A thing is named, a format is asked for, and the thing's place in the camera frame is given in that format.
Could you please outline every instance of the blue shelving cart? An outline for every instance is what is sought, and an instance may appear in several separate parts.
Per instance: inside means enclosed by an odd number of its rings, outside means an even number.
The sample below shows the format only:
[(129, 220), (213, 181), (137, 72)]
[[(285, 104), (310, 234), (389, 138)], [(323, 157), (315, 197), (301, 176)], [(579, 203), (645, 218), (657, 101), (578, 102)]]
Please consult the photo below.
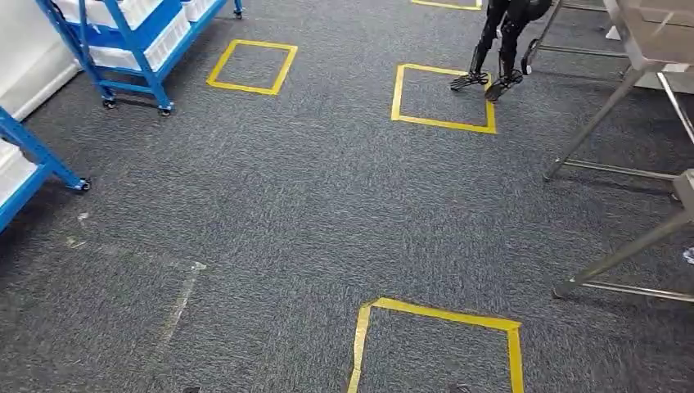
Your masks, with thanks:
[[(212, 4), (207, 7), (206, 11), (199, 18), (196, 18), (195, 21), (188, 22), (190, 24), (190, 29), (186, 27), (185, 34), (178, 40), (175, 48), (168, 51), (165, 58), (160, 59), (154, 70), (146, 57), (147, 45), (151, 43), (151, 39), (148, 40), (146, 37), (150, 33), (148, 30), (152, 30), (151, 25), (156, 23), (156, 16), (148, 16), (148, 19), (145, 19), (141, 25), (136, 29), (132, 29), (119, 7), (119, 2), (117, 0), (100, 1), (106, 6), (108, 13), (110, 13), (110, 17), (112, 17), (112, 20), (115, 22), (115, 26), (111, 29), (102, 29), (108, 30), (106, 31), (108, 34), (102, 34), (99, 39), (103, 41), (102, 37), (116, 37), (119, 40), (119, 47), (131, 52), (132, 56), (134, 56), (134, 62), (137, 63), (134, 68), (98, 65), (94, 61), (95, 56), (92, 56), (92, 53), (90, 53), (90, 46), (92, 46), (94, 40), (94, 31), (96, 30), (98, 32), (99, 26), (95, 27), (95, 25), (88, 20), (85, 0), (79, 0), (78, 2), (79, 20), (77, 23), (70, 23), (67, 21), (63, 11), (53, 0), (36, 0), (43, 13), (46, 14), (48, 19), (53, 23), (56, 30), (63, 38), (63, 41), (65, 41), (65, 44), (82, 65), (84, 71), (92, 78), (92, 81), (101, 94), (102, 103), (106, 109), (111, 109), (115, 106), (114, 90), (126, 90), (153, 95), (157, 101), (160, 114), (163, 116), (170, 115), (171, 110), (174, 108), (174, 103), (169, 100), (169, 96), (166, 95), (166, 91), (162, 86), (164, 78), (171, 72), (173, 67), (183, 56), (183, 53), (188, 50), (200, 32), (210, 24), (214, 16), (217, 15), (227, 0), (213, 0)], [(162, 0), (162, 3), (170, 1), (171, 0)], [(234, 3), (236, 6), (234, 13), (238, 19), (241, 19), (241, 0), (234, 0)], [(145, 79), (146, 85), (109, 80), (103, 76), (104, 71), (139, 76)]]
[(36, 167), (21, 185), (0, 205), (0, 232), (52, 174), (68, 188), (85, 192), (91, 187), (86, 178), (69, 170), (41, 141), (0, 106), (0, 135), (33, 156)]

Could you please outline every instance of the metal frame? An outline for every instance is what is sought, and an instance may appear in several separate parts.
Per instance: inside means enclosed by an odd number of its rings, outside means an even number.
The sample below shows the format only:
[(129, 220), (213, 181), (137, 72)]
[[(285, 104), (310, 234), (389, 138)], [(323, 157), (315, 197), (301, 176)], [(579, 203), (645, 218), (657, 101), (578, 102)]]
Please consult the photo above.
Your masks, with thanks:
[(586, 6), (586, 5), (581, 5), (581, 4), (574, 4), (574, 3), (565, 2), (565, 0), (557, 0), (557, 2), (555, 3), (555, 6), (554, 6), (554, 11), (552, 11), (552, 14), (550, 14), (549, 20), (547, 21), (547, 24), (544, 26), (543, 32), (540, 34), (539, 37), (537, 37), (536, 39), (533, 40), (533, 42), (530, 44), (529, 51), (523, 57), (523, 63), (524, 63), (523, 68), (525, 68), (525, 65), (527, 65), (528, 69), (530, 68), (535, 56), (538, 54), (538, 51), (540, 51), (540, 50), (550, 51), (550, 52), (578, 53), (578, 54), (584, 54), (584, 55), (603, 56), (603, 57), (618, 57), (618, 58), (624, 58), (624, 59), (629, 58), (627, 56), (627, 54), (623, 53), (623, 52), (601, 51), (601, 50), (597, 50), (597, 49), (585, 49), (582, 47), (562, 47), (562, 46), (557, 46), (557, 45), (545, 45), (545, 44), (543, 44), (545, 37), (547, 37), (547, 33), (549, 32), (550, 27), (552, 27), (554, 20), (557, 18), (557, 15), (559, 15), (559, 10), (562, 8), (568, 8), (571, 10), (582, 10), (582, 11), (607, 12), (607, 9), (605, 9), (605, 7)]
[[(577, 48), (577, 47), (560, 47), (560, 46), (544, 45), (543, 41), (544, 41), (545, 37), (547, 36), (547, 33), (548, 33), (550, 27), (552, 27), (552, 23), (557, 18), (559, 10), (562, 8), (584, 10), (584, 11), (606, 11), (606, 9), (602, 8), (602, 7), (583, 6), (583, 5), (566, 3), (564, 0), (557, 0), (554, 11), (549, 16), (549, 20), (548, 20), (547, 24), (545, 25), (543, 32), (539, 35), (538, 38), (533, 40), (533, 42), (530, 44), (530, 46), (528, 48), (528, 51), (526, 52), (526, 54), (523, 58), (522, 63), (523, 63), (524, 72), (526, 71), (526, 69), (530, 70), (530, 65), (531, 65), (534, 57), (537, 55), (537, 52), (541, 49), (553, 51), (553, 52), (578, 53), (578, 54), (592, 55), (592, 56), (607, 56), (607, 57), (618, 57), (618, 58), (629, 59), (629, 55), (625, 52), (610, 52), (610, 51), (600, 51), (600, 50), (584, 49), (584, 48)], [(544, 179), (546, 181), (551, 180), (552, 176), (554, 176), (554, 174), (563, 165), (568, 165), (568, 166), (574, 166), (574, 167), (583, 168), (583, 169), (601, 170), (601, 171), (605, 171), (605, 172), (611, 172), (613, 174), (627, 174), (630, 176), (638, 176), (638, 177), (642, 177), (642, 178), (653, 178), (656, 180), (666, 180), (666, 181), (673, 180), (676, 177), (673, 174), (663, 174), (663, 173), (658, 173), (658, 172), (625, 168), (625, 167), (614, 166), (614, 165), (604, 165), (604, 164), (599, 164), (599, 163), (594, 163), (594, 162), (589, 162), (589, 161), (583, 161), (583, 160), (572, 160), (569, 158), (571, 156), (571, 154), (573, 154), (574, 151), (579, 148), (579, 146), (583, 143), (583, 141), (585, 141), (585, 139), (588, 136), (590, 136), (591, 133), (593, 133), (595, 128), (602, 122), (603, 119), (605, 119), (605, 117), (621, 101), (621, 99), (624, 98), (627, 95), (627, 93), (629, 93), (629, 91), (631, 91), (631, 89), (636, 84), (636, 82), (638, 82), (641, 79), (641, 77), (643, 77), (647, 72), (656, 72), (658, 80), (660, 81), (660, 85), (663, 87), (663, 89), (667, 93), (668, 99), (670, 100), (670, 103), (672, 104), (673, 108), (677, 112), (678, 118), (682, 122), (684, 128), (687, 130), (687, 134), (689, 135), (689, 138), (692, 140), (692, 143), (694, 143), (694, 125), (692, 125), (692, 122), (689, 119), (687, 112), (683, 109), (682, 105), (679, 103), (679, 100), (675, 96), (674, 91), (673, 91), (672, 87), (670, 86), (670, 83), (669, 83), (667, 77), (662, 72), (664, 68), (665, 68), (665, 64), (652, 63), (652, 64), (649, 64), (647, 66), (642, 66), (640, 69), (637, 69), (631, 64), (631, 60), (630, 60), (629, 68), (624, 72), (624, 78), (622, 80), (621, 85), (617, 88), (617, 90), (615, 90), (614, 93), (612, 93), (610, 98), (607, 100), (607, 103), (605, 103), (605, 105), (603, 105), (601, 110), (598, 113), (596, 113), (593, 116), (593, 118), (574, 136), (574, 139), (571, 141), (569, 146), (567, 148), (565, 148), (564, 151), (557, 158), (555, 158), (555, 160), (552, 162), (552, 164), (550, 165), (547, 172), (544, 174), (544, 176), (543, 176)]]
[(673, 233), (676, 233), (684, 226), (692, 222), (691, 211), (694, 211), (692, 210), (692, 207), (694, 206), (694, 188), (692, 188), (693, 177), (694, 170), (690, 169), (673, 179), (674, 186), (678, 190), (680, 197), (683, 199), (685, 210), (677, 213), (675, 216), (658, 225), (656, 228), (653, 228), (648, 233), (641, 235), (636, 240), (622, 246), (614, 254), (608, 255), (602, 260), (593, 262), (574, 277), (561, 282), (559, 285), (554, 287), (552, 294), (557, 298), (563, 298), (576, 287), (591, 287), (605, 289), (608, 291), (632, 293), (636, 295), (652, 296), (694, 303), (694, 295), (692, 294), (662, 291), (651, 288), (634, 287), (630, 285), (592, 280), (597, 275), (613, 269), (630, 256), (637, 254), (649, 246), (653, 246), (657, 242), (660, 242)]
[[(120, 33), (123, 35), (127, 49), (133, 53), (135, 60), (140, 65), (140, 70), (101, 67), (95, 65), (92, 57), (89, 55), (89, 46), (85, 44), (86, 40), (83, 39), (85, 35), (84, 31), (88, 28), (84, 1), (85, 0), (79, 0), (80, 29), (82, 31), (81, 37), (76, 37), (75, 34), (73, 34), (60, 10), (56, 9), (56, 6), (51, 0), (36, 0), (36, 3), (56, 27), (56, 30), (63, 38), (63, 41), (65, 41), (65, 44), (67, 44), (68, 48), (72, 51), (73, 55), (77, 58), (79, 64), (87, 72), (90, 78), (92, 78), (94, 85), (97, 86), (97, 89), (101, 94), (101, 98), (104, 100), (105, 106), (110, 107), (115, 104), (115, 95), (113, 93), (114, 89), (147, 93), (155, 97), (160, 111), (162, 111), (162, 114), (166, 115), (174, 108), (174, 103), (169, 99), (169, 96), (166, 94), (164, 86), (162, 85), (164, 78), (166, 78), (169, 72), (171, 72), (176, 63), (178, 63), (183, 56), (183, 53), (185, 53), (192, 45), (198, 34), (200, 34), (200, 32), (210, 24), (210, 22), (214, 19), (214, 16), (227, 2), (227, 0), (216, 0), (197, 22), (191, 22), (190, 31), (188, 31), (178, 46), (172, 51), (169, 58), (164, 61), (164, 64), (155, 72), (152, 70), (149, 62), (145, 58), (143, 49), (137, 45), (134, 32), (130, 29), (130, 26), (125, 20), (125, 16), (118, 7), (116, 0), (102, 1), (106, 5), (108, 11), (111, 13), (116, 26), (118, 26), (118, 30), (120, 30)], [(238, 18), (241, 18), (241, 13), (243, 10), (241, 0), (234, 0), (234, 4), (236, 7), (234, 13)], [(146, 86), (115, 82), (105, 79), (102, 76), (103, 71), (111, 71), (115, 73), (142, 77), (146, 81)]]
[(24, 128), (0, 106), (0, 134), (11, 143), (30, 153), (36, 163), (36, 170), (2, 205), (0, 205), (0, 231), (12, 220), (16, 213), (36, 193), (51, 174), (55, 174), (68, 188), (87, 191), (90, 182), (80, 178), (68, 169), (46, 145), (41, 143), (28, 129)]

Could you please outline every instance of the gray carpet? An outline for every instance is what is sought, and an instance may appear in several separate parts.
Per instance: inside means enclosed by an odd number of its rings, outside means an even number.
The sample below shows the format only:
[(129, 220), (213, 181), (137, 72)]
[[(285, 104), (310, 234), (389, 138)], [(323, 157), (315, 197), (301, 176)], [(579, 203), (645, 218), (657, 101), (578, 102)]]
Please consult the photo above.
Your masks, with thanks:
[[(80, 75), (26, 122), (95, 187), (47, 184), (0, 235), (4, 391), (341, 391), (358, 307), (379, 296), (522, 322), (526, 391), (694, 390), (689, 305), (549, 296), (678, 211), (658, 182), (572, 169), (541, 181), (622, 61), (541, 52), (488, 135), (390, 120), (396, 65), (466, 69), (483, 12), (250, 0), (245, 17), (227, 5), (174, 69), (170, 118), (104, 111)], [(614, 48), (601, 26), (604, 16), (566, 11), (548, 42)], [(234, 38), (299, 47), (279, 95), (205, 84)], [(245, 47), (220, 80), (268, 86), (281, 61)], [(479, 89), (405, 79), (404, 114), (484, 119)], [(579, 155), (679, 171), (691, 149), (666, 96), (639, 89)], [(607, 278), (694, 290), (681, 256), (691, 238)], [(505, 345), (494, 331), (377, 309), (359, 391), (509, 392)]]

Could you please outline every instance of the robot leg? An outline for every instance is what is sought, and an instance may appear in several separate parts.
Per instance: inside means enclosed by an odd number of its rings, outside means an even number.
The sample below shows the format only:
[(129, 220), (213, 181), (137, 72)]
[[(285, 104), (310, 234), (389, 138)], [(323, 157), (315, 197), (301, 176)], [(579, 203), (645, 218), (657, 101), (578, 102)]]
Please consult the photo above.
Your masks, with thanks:
[(489, 76), (482, 73), (482, 65), (487, 57), (487, 52), (491, 49), (494, 39), (497, 38), (497, 26), (501, 23), (503, 15), (509, 6), (509, 0), (492, 0), (487, 6), (487, 21), (484, 23), (482, 37), (475, 47), (470, 64), (470, 72), (460, 76), (451, 82), (451, 90), (460, 90), (472, 84), (487, 84)]
[(487, 101), (497, 101), (505, 92), (523, 81), (523, 73), (513, 68), (516, 62), (518, 37), (528, 25), (529, 20), (514, 20), (509, 14), (502, 26), (502, 44), (499, 51), (499, 78), (487, 89), (484, 97)]

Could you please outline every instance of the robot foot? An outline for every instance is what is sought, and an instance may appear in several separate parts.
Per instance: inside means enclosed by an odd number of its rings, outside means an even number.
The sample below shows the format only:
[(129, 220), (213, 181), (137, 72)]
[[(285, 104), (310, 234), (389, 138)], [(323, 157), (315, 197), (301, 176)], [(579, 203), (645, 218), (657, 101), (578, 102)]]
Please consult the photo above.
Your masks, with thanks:
[(495, 80), (484, 93), (484, 98), (489, 102), (496, 102), (505, 92), (522, 81), (523, 74), (519, 70), (513, 70), (510, 76)]
[(451, 90), (458, 91), (472, 84), (487, 84), (489, 83), (489, 75), (483, 74), (468, 74), (462, 75), (451, 82)]

